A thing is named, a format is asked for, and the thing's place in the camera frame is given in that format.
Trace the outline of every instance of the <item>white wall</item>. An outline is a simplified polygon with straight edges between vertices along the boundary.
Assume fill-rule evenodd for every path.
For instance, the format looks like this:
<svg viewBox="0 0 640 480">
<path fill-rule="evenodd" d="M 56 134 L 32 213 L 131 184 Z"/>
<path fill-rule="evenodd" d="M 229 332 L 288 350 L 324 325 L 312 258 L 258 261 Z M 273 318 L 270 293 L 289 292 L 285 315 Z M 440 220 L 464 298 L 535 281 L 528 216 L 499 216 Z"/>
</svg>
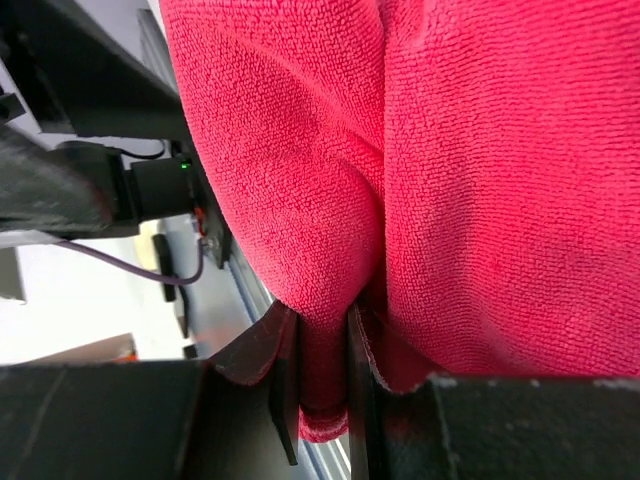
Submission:
<svg viewBox="0 0 640 480">
<path fill-rule="evenodd" d="M 136 10 L 145 0 L 80 0 L 79 3 L 130 53 L 140 57 Z M 15 86 L 5 71 L 0 83 Z M 42 135 L 29 115 L 13 126 L 53 146 L 67 136 Z M 158 150 L 158 142 L 106 139 L 140 153 Z M 87 242 L 135 262 L 131 239 Z M 27 303 L 0 302 L 0 364 L 27 361 L 125 332 L 133 332 L 143 358 L 179 358 L 179 328 L 173 309 L 154 282 L 54 246 L 18 249 Z"/>
</svg>

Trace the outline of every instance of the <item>cable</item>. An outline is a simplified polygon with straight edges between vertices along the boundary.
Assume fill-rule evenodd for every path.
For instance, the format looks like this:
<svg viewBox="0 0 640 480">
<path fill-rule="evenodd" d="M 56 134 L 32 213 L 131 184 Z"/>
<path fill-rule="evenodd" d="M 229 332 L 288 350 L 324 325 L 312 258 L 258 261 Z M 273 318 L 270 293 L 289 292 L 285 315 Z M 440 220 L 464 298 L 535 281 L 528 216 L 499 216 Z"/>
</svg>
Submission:
<svg viewBox="0 0 640 480">
<path fill-rule="evenodd" d="M 175 287 L 181 287 L 195 283 L 202 276 L 202 271 L 204 270 L 204 246 L 201 239 L 198 240 L 198 269 L 196 270 L 196 273 L 194 275 L 188 278 L 169 277 L 167 275 L 153 273 L 149 270 L 145 270 L 144 268 L 131 265 L 130 263 L 122 261 L 119 258 L 112 257 L 111 255 L 96 250 L 95 248 L 87 247 L 86 245 L 80 245 L 79 243 L 73 243 L 65 240 L 62 242 L 54 243 L 53 245 L 66 248 L 67 250 L 73 250 L 74 252 L 82 253 L 84 255 L 89 255 L 90 257 L 102 260 L 103 262 L 113 265 L 114 267 L 121 268 L 126 272 L 133 273 L 135 275 L 144 277 L 148 280 L 153 280 L 155 282 L 173 285 Z"/>
<path fill-rule="evenodd" d="M 162 144 L 162 150 L 160 150 L 157 153 L 151 153 L 148 155 L 141 154 L 141 153 L 133 153 L 133 152 L 130 152 L 129 150 L 125 150 L 124 148 L 118 148 L 118 150 L 120 150 L 121 155 L 126 155 L 127 157 L 131 157 L 131 158 L 137 158 L 138 160 L 157 160 L 162 155 L 164 155 L 164 152 L 167 151 L 167 148 L 165 147 L 164 142 L 160 140 L 160 143 Z"/>
</svg>

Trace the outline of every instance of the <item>red fabric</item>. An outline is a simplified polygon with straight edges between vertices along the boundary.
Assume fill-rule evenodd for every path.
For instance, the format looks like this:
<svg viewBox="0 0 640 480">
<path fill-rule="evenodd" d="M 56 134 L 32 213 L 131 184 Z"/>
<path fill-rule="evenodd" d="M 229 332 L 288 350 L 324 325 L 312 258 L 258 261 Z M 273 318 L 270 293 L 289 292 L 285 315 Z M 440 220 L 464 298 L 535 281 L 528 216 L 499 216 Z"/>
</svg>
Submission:
<svg viewBox="0 0 640 480">
<path fill-rule="evenodd" d="M 224 214 L 305 316 L 306 438 L 344 431 L 363 289 L 454 372 L 640 374 L 637 0 L 162 12 Z"/>
</svg>

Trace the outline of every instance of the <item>towel fold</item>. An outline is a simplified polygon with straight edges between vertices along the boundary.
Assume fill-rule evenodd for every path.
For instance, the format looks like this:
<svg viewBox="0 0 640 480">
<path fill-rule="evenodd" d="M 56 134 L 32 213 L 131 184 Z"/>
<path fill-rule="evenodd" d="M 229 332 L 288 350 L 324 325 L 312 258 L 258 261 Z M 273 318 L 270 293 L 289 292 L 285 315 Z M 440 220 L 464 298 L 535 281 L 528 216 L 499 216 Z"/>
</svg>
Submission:
<svg viewBox="0 0 640 480">
<path fill-rule="evenodd" d="M 640 374 L 640 3 L 162 0 L 233 234 L 344 432 L 363 294 L 454 372 Z"/>
</svg>

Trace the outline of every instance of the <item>towel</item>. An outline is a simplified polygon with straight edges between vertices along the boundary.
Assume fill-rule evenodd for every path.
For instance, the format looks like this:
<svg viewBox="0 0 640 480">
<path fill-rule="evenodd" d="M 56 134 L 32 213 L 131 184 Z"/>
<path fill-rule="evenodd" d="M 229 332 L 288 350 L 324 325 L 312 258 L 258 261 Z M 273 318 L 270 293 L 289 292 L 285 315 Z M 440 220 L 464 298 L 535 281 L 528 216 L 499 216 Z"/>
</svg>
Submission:
<svg viewBox="0 0 640 480">
<path fill-rule="evenodd" d="M 222 211 L 303 317 L 304 438 L 345 431 L 358 296 L 451 372 L 640 374 L 637 0 L 161 8 Z"/>
</svg>

